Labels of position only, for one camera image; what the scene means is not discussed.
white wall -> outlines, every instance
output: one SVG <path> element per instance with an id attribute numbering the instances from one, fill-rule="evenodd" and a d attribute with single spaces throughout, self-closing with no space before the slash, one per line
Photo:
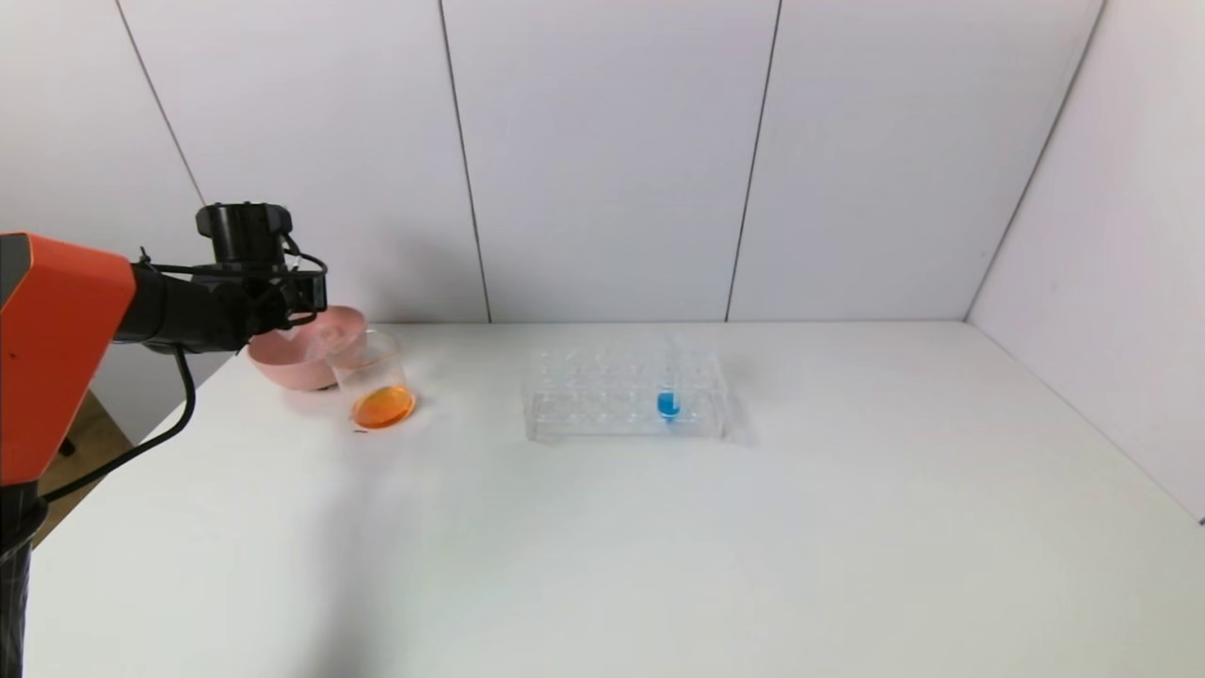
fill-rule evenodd
<path id="1" fill-rule="evenodd" d="M 723 319 L 777 0 L 445 0 L 494 319 Z"/>
<path id="2" fill-rule="evenodd" d="M 280 202 L 377 320 L 483 322 L 437 0 L 123 0 L 206 201 Z"/>
<path id="3" fill-rule="evenodd" d="M 1205 517 L 1205 2 L 1106 4 L 970 322 Z"/>
<path id="4" fill-rule="evenodd" d="M 117 6 L 0 2 L 0 230 L 158 260 L 212 260 L 201 205 Z M 204 381 L 227 359 L 198 356 Z M 169 356 L 112 347 L 93 391 L 139 441 L 184 400 Z"/>
<path id="5" fill-rule="evenodd" d="M 731 319 L 962 319 L 1100 0 L 783 0 Z"/>

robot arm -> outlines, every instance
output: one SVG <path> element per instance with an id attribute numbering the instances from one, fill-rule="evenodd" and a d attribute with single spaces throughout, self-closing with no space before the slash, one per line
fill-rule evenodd
<path id="1" fill-rule="evenodd" d="M 30 540 L 46 517 L 37 479 L 107 346 L 140 343 L 183 362 L 186 353 L 239 350 L 255 334 L 308 322 L 327 307 L 327 266 L 298 249 L 284 207 L 208 205 L 196 225 L 212 240 L 213 264 L 157 265 L 146 255 L 131 264 L 33 234 L 0 234 L 0 588 L 14 594 L 0 607 L 2 676 L 20 674 Z M 286 265 L 287 252 L 318 270 Z"/>

orange liquid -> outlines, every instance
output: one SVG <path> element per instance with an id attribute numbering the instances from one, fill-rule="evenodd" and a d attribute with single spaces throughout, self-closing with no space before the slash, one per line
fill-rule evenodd
<path id="1" fill-rule="evenodd" d="M 406 419 L 413 411 L 413 394 L 401 387 L 386 387 L 352 406 L 352 420 L 364 429 L 384 429 Z"/>

white table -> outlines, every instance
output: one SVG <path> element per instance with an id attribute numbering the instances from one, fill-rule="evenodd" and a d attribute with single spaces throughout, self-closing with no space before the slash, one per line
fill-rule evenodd
<path id="1" fill-rule="evenodd" d="M 527 353 L 664 329 L 395 330 L 380 434 L 222 369 L 34 554 L 27 674 L 1205 676 L 1205 529 L 974 328 L 678 325 L 731 440 L 576 447 Z"/>

wooden floor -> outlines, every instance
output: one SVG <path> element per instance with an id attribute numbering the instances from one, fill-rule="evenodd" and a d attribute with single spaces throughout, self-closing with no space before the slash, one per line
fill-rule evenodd
<path id="1" fill-rule="evenodd" d="M 125 436 L 113 424 L 113 420 L 110 419 L 108 413 L 105 412 L 100 401 L 90 391 L 84 397 L 83 405 L 80 406 L 80 412 L 76 414 L 75 423 L 71 424 L 67 440 L 75 443 L 75 454 L 69 458 L 55 455 L 51 468 L 46 471 L 46 474 L 39 482 L 39 494 L 45 495 L 49 490 L 66 485 L 130 449 L 130 442 L 125 440 Z M 34 537 L 34 548 L 36 549 L 42 540 L 71 513 L 71 509 L 101 482 L 98 481 L 52 503 L 49 517 L 46 519 L 42 529 L 39 530 L 37 536 Z"/>

